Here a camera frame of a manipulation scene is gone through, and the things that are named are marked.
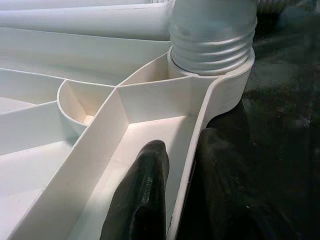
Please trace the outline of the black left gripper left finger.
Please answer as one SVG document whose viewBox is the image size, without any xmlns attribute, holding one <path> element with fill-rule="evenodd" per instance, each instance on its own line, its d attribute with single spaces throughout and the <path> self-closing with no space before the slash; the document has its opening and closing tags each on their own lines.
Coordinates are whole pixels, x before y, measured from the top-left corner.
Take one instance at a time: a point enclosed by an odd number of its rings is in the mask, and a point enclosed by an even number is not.
<svg viewBox="0 0 320 240">
<path fill-rule="evenodd" d="M 145 144 L 112 196 L 101 239 L 164 240 L 169 171 L 165 143 Z"/>
</svg>

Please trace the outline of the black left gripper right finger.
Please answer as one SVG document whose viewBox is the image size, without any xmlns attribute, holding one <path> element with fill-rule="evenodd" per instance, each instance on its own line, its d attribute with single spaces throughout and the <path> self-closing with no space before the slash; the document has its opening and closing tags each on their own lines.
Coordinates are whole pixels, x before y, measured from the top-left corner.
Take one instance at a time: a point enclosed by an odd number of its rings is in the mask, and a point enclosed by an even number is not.
<svg viewBox="0 0 320 240">
<path fill-rule="evenodd" d="M 204 128 L 195 160 L 216 240 L 298 240 L 287 216 L 251 176 L 239 149 L 217 128 Z"/>
</svg>

